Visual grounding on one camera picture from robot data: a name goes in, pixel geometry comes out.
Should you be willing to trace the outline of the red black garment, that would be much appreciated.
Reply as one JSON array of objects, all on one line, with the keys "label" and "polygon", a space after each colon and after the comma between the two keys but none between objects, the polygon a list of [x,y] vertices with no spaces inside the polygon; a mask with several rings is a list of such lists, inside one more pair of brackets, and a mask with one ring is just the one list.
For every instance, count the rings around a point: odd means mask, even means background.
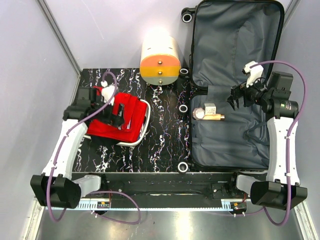
[{"label": "red black garment", "polygon": [[134,143],[139,139],[140,131],[145,120],[147,104],[137,96],[119,92],[115,95],[112,113],[118,113],[119,107],[124,106],[124,123],[120,127],[112,126],[94,119],[87,130],[91,137],[102,137],[124,143]]}]

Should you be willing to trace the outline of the beige cosmetic tube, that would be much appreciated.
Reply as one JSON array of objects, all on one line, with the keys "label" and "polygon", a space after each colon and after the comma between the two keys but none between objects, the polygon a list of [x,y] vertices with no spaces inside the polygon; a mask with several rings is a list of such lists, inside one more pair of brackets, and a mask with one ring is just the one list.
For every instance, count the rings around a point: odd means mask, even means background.
[{"label": "beige cosmetic tube", "polygon": [[208,120],[208,121],[224,121],[225,116],[223,114],[217,113],[213,115],[205,115],[203,117],[203,120]]}]

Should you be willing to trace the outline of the white small square box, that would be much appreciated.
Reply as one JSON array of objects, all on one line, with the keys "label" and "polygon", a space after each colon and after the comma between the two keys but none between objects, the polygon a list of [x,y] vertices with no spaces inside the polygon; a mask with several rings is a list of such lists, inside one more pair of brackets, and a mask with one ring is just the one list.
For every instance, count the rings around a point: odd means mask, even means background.
[{"label": "white small square box", "polygon": [[217,114],[217,107],[214,103],[205,103],[204,104],[204,114],[205,116],[213,116]]}]

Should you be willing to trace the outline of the white plastic basin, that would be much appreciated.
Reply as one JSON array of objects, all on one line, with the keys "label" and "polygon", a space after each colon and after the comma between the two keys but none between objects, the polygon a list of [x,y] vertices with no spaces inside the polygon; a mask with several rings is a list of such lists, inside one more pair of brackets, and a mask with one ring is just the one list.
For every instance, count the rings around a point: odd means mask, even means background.
[{"label": "white plastic basin", "polygon": [[98,137],[98,136],[89,136],[87,135],[87,133],[84,135],[84,138],[89,139],[89,140],[93,140],[94,142],[98,143],[99,145],[116,145],[116,146],[122,146],[122,147],[135,147],[136,145],[140,144],[140,142],[142,141],[147,128],[148,128],[148,124],[149,124],[149,120],[150,120],[150,105],[147,101],[140,99],[142,102],[147,104],[147,110],[145,113],[145,118],[144,118],[144,122],[142,124],[141,130],[140,130],[140,134],[138,137],[138,140],[133,142],[133,143],[128,143],[128,142],[120,142],[118,140],[115,139],[111,139],[111,138],[102,138],[102,137]]}]

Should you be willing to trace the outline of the black white space suitcase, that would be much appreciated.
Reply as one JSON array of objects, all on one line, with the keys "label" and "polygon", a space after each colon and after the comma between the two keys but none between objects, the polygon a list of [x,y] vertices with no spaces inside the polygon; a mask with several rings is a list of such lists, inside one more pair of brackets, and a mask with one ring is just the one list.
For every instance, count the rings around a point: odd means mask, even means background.
[{"label": "black white space suitcase", "polygon": [[257,104],[244,106],[248,76],[244,67],[272,73],[285,11],[276,0],[203,0],[185,7],[181,20],[192,23],[190,110],[215,104],[224,120],[196,120],[190,127],[190,157],[203,171],[253,170],[269,166],[266,117]]}]

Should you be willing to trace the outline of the orange white drawer box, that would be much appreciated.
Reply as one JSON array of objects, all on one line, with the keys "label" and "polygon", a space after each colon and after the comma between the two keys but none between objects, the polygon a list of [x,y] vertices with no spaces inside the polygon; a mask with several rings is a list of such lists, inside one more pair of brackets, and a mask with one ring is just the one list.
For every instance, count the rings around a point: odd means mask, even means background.
[{"label": "orange white drawer box", "polygon": [[139,71],[148,85],[170,85],[178,79],[180,69],[178,44],[173,37],[163,34],[144,39]]}]

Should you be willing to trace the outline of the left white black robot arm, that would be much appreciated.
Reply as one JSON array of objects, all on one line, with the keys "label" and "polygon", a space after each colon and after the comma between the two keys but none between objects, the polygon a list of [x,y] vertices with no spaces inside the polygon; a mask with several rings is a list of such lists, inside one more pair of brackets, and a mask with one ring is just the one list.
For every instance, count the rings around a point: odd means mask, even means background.
[{"label": "left white black robot arm", "polygon": [[74,209],[80,199],[92,193],[103,198],[108,186],[98,175],[72,179],[72,167],[90,122],[99,115],[111,114],[117,88],[81,87],[64,110],[61,132],[49,162],[41,174],[31,177],[30,186],[42,207]]}]

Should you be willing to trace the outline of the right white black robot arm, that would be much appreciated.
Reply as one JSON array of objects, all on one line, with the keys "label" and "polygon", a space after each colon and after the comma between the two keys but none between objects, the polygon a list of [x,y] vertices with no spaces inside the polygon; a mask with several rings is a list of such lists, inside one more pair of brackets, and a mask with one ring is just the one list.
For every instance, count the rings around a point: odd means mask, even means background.
[{"label": "right white black robot arm", "polygon": [[264,181],[238,174],[227,185],[228,195],[239,198],[247,193],[254,205],[285,210],[292,209],[308,196],[308,190],[300,185],[296,168],[295,131],[298,126],[299,105],[290,100],[293,75],[274,71],[267,82],[257,78],[252,85],[243,82],[231,88],[227,102],[233,109],[244,106],[261,106],[265,113],[269,133],[269,165]]}]

